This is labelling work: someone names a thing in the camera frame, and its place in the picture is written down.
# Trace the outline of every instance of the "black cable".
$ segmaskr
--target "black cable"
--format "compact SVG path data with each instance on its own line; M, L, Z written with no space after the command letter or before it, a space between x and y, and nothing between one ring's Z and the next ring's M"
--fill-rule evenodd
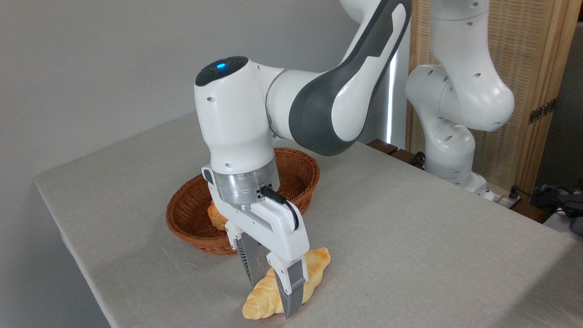
M541 203L549 204L549 205L554 206L554 207L557 207L557 208L560 207L560 208L563 208L565 210L569 210L569 211L573 211L573 212L577 212L577 213L581 212L580 209L573 208L573 207L568 207L568 206L564 206L564 205L557 204L557 203L553 203L551 201L546 201L546 200L544 200L542 198L539 198L537 196L531 195L531 194L525 192L524 190L518 188L518 186L516 186L516 185L512 186L512 188L520 191L520 193L525 194L526 196L530 197L531 199L534 199L534 200L539 201ZM582 203L580 201L574 201L574 200L571 200L571 202L573 202L573 203Z
M293 228L293 230L296 231L297 228L300 227L300 219L298 219L296 211L293 209L292 205L287 200L286 200L286 205L287 205L287 207L290 208L290 211L293 214L293 221L296 224L296 226L295 226L295 228Z
M286 197L284 195L282 195L282 194L278 194L277 191L274 191L273 189L271 189L268 186L261 187L260 191L261 191L261 193L265 197L270 198L270 199L273 199L276 202L278 202L279 204L286 204L287 207L289 207L291 213L293 214L293 220L294 220L294 223L295 223L295 228L293 230L296 231L297 228L300 227L300 219L297 217L296 211L293 209L292 205L286 199Z

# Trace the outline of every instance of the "table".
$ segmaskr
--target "table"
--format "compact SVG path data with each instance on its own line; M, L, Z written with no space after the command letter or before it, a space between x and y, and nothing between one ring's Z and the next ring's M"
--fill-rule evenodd
M321 178L304 221L332 262L290 320L244 319L238 256L166 227L170 197L210 159L195 114L36 185L112 327L583 326L582 244L363 144L308 153Z

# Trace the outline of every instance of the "bread roll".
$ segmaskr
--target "bread roll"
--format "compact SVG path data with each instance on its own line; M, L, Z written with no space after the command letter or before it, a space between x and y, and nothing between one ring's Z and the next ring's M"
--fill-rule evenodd
M210 206L206 212L209 214L210 221L215 228L222 231L226 230L224 224L227 223L228 220L219 213L219 210L217 210L214 201L210 202Z
M328 248L309 250L305 254L305 263L308 267L308 282L304 284L304 298L302 304L306 303L314 288L322 281L322 273L330 264L330 253ZM265 278L259 280L253 291L247 297L243 305L243 316L247 319L263 319L272 316L274 313L283 313L282 300L279 298L278 284L275 282L273 268L267 271Z

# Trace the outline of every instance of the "brown wicker basket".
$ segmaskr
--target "brown wicker basket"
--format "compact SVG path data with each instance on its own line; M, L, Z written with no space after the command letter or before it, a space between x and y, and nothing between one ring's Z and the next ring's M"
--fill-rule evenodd
M275 148L280 187L278 193L293 202L302 214L310 206L320 177L315 159L292 148ZM186 182L170 199L166 224L172 233L195 247L216 255L236 254L227 233L215 228L209 218L210 192L202 175Z

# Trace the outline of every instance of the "robotic arm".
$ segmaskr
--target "robotic arm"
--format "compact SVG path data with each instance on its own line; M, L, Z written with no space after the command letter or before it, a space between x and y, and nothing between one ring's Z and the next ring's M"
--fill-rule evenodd
M286 317L295 314L308 281L308 237L298 209L279 187L273 141L296 141L321 155L356 142L368 104L411 15L410 0L340 0L360 23L342 62L324 73L257 64L246 57L211 63L196 77L195 103L210 150L202 168L227 234L252 285L261 243L274 268Z
M430 10L431 52L442 66L415 68L405 89L425 133L425 170L491 200L472 172L475 142L466 128L497 130L514 109L488 51L489 0L432 0Z

